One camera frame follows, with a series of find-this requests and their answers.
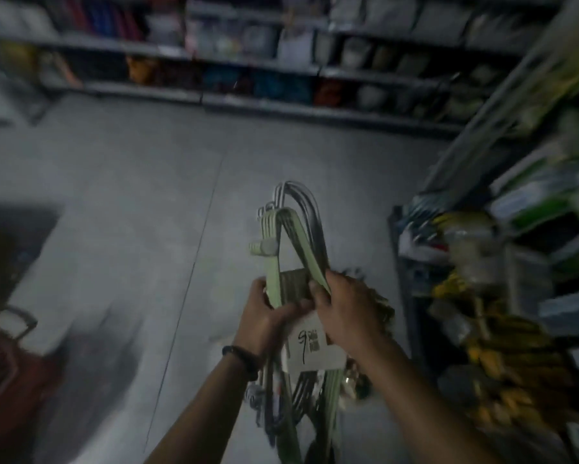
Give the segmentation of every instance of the forearm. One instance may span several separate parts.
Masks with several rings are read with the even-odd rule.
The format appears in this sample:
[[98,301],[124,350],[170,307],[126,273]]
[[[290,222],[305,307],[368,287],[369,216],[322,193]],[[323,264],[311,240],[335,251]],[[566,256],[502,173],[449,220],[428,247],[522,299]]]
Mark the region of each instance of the forearm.
[[422,378],[394,342],[369,341],[357,358],[424,464],[501,464],[485,437]]
[[241,360],[225,355],[146,464],[221,462],[247,382]]

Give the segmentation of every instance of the person's left hand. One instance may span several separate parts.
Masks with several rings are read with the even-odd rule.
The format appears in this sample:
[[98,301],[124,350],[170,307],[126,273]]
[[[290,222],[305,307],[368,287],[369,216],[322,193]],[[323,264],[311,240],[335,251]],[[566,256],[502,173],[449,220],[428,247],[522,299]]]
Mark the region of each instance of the person's left hand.
[[234,339],[235,346],[244,348],[257,358],[259,367],[283,343],[285,327],[314,308],[312,301],[303,299],[300,303],[288,303],[272,309],[263,292],[265,287],[263,278],[256,278],[251,284]]

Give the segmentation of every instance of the black beaded bracelet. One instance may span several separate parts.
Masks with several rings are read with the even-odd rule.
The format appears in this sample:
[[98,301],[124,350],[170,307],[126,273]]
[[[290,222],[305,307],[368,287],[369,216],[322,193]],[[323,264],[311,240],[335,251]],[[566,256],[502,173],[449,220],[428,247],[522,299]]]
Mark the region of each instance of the black beaded bracelet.
[[227,353],[233,353],[244,363],[244,367],[249,375],[249,381],[256,381],[259,376],[259,368],[257,367],[257,360],[253,353],[235,345],[226,345],[223,347],[223,356]]

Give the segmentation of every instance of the hand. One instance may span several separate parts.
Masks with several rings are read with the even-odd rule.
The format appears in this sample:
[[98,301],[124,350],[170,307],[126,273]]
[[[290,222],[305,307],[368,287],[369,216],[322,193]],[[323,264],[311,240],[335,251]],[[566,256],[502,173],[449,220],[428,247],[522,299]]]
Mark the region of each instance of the hand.
[[263,278],[256,278],[251,284],[249,298],[234,339],[234,345],[255,355],[260,367],[266,357],[283,343],[285,327],[314,308],[312,301],[303,299],[300,303],[288,303],[272,309],[263,292],[265,287]]
[[383,337],[375,303],[360,281],[331,270],[326,271],[326,281],[330,297],[316,281],[309,282],[317,315],[334,343],[360,361],[358,357],[365,348]]

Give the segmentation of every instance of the floor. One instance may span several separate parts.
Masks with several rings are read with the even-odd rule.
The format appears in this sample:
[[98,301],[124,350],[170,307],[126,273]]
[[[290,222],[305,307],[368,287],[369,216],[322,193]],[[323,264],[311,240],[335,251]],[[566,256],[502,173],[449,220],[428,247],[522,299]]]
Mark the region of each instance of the floor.
[[[61,215],[11,298],[39,319],[24,346],[47,353],[74,325],[101,325],[136,352],[131,363],[105,356],[94,373],[106,377],[73,383],[73,393],[97,393],[111,389],[117,364],[130,372],[120,399],[94,417],[93,436],[68,446],[63,438],[69,457],[43,462],[144,460],[238,325],[249,282],[262,273],[261,261],[247,253],[258,238],[256,210],[282,180],[300,180],[315,194],[332,267],[362,268],[367,283],[397,303],[385,219],[417,191],[445,146],[77,95],[34,128],[1,129],[0,202],[49,205]],[[397,316],[395,334],[407,348],[400,310]],[[69,406],[94,421],[85,400]],[[408,460],[377,398],[340,421],[342,462]],[[50,443],[45,448],[45,456],[59,454]],[[224,462],[276,462],[247,407]]]

